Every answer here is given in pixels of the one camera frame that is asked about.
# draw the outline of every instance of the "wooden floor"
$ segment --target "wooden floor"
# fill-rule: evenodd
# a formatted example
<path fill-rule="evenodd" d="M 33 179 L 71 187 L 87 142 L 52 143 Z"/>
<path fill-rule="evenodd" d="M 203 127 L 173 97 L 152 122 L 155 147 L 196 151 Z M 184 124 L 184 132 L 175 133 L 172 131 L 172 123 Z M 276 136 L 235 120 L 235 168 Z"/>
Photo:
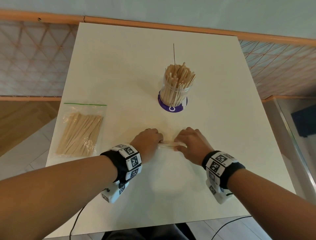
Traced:
<path fill-rule="evenodd" d="M 57 117 L 59 101 L 0 101 L 0 156 Z"/>

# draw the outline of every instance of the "plastic bag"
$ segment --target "plastic bag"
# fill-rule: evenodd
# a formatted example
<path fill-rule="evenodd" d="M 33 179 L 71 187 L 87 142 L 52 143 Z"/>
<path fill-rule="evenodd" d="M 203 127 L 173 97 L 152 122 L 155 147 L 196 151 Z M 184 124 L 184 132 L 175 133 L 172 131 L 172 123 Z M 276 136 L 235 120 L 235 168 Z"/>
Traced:
<path fill-rule="evenodd" d="M 64 103 L 62 134 L 55 153 L 62 157 L 90 157 L 102 145 L 106 105 Z"/>

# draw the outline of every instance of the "table top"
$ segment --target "table top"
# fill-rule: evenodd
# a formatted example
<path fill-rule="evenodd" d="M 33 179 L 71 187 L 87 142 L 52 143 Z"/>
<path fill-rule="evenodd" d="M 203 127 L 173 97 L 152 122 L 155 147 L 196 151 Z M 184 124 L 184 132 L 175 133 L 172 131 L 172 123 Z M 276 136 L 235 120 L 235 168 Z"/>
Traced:
<path fill-rule="evenodd" d="M 157 101 L 165 68 L 176 62 L 196 73 L 187 107 L 167 112 Z M 285 164 L 237 37 L 80 23 L 47 166 L 55 156 L 65 102 L 106 104 L 103 151 L 131 141 L 146 128 L 173 140 L 198 128 L 214 149 L 294 192 Z M 219 205 L 206 187 L 205 170 L 179 152 L 161 148 L 122 196 L 97 195 L 82 211 L 73 234 L 247 215 L 233 198 Z M 69 234 L 75 216 L 48 237 Z"/>

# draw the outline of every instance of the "black cable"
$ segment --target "black cable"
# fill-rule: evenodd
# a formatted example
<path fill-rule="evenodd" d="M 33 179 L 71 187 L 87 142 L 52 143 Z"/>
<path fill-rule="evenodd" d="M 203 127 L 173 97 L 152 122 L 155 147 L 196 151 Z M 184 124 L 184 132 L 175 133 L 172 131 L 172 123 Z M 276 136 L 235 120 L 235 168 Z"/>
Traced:
<path fill-rule="evenodd" d="M 242 219 L 242 218 L 250 218 L 250 217 L 252 217 L 252 216 L 245 216 L 245 217 L 237 218 L 237 219 L 232 220 L 232 221 L 230 221 L 230 222 L 228 222 L 228 223 L 225 223 L 223 226 L 221 226 L 220 229 L 217 230 L 217 232 L 214 234 L 214 236 L 212 237 L 211 240 L 213 240 L 213 238 L 216 236 L 216 234 L 217 234 L 223 227 L 225 227 L 227 224 L 232 223 L 232 222 L 237 221 L 237 220 Z"/>
<path fill-rule="evenodd" d="M 77 223 L 78 217 L 79 217 L 80 213 L 82 212 L 82 210 L 84 209 L 84 207 L 80 210 L 80 212 L 79 212 L 78 215 L 77 215 L 77 218 L 76 218 L 76 220 L 75 220 L 75 223 L 74 223 L 74 225 L 73 225 L 73 227 L 72 227 L 72 229 L 71 229 L 71 231 L 70 231 L 70 233 L 69 233 L 69 240 L 71 240 L 71 233 L 72 233 L 72 230 L 75 228 L 75 225 L 76 225 L 76 223 Z"/>

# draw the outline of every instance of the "purple base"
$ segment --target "purple base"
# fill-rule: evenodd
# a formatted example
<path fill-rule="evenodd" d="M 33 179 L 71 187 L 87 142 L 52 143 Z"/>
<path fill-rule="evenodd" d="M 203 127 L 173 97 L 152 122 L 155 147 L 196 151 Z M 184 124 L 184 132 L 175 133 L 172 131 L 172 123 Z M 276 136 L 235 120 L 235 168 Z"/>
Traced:
<path fill-rule="evenodd" d="M 182 101 L 182 103 L 179 105 L 179 106 L 176 106 L 176 107 L 169 107 L 167 105 L 165 105 L 161 99 L 160 99 L 160 92 L 158 94 L 158 102 L 159 102 L 159 105 L 166 111 L 168 112 L 181 112 L 188 104 L 188 98 L 186 97 L 185 98 L 186 101 Z"/>

